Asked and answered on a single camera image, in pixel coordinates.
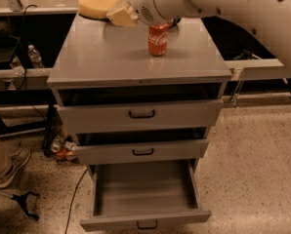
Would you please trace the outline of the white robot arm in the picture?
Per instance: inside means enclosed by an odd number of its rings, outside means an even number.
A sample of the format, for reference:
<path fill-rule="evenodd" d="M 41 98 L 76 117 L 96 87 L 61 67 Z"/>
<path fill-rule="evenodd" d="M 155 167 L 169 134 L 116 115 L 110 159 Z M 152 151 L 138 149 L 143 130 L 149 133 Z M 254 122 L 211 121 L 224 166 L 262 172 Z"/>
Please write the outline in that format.
<path fill-rule="evenodd" d="M 245 29 L 291 71 L 291 0 L 118 0 L 106 16 L 122 26 L 218 17 Z"/>

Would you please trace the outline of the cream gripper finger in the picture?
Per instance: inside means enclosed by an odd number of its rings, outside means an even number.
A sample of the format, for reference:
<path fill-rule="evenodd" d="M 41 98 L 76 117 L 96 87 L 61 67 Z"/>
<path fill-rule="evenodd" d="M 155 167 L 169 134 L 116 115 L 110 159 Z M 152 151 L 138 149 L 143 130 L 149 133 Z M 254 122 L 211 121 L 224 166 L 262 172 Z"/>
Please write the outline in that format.
<path fill-rule="evenodd" d="M 134 8 L 127 0 L 110 2 L 105 15 L 112 24 L 122 27 L 134 27 L 139 19 Z"/>

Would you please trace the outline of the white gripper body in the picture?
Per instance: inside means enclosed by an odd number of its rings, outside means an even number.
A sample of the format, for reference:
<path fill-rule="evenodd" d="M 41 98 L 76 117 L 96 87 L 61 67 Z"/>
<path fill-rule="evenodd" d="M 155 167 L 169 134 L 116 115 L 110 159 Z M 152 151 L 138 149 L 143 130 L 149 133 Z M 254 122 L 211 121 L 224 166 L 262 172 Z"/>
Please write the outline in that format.
<path fill-rule="evenodd" d="M 170 20 L 195 18 L 197 7 L 189 0 L 129 0 L 130 5 L 146 25 L 158 25 Z"/>

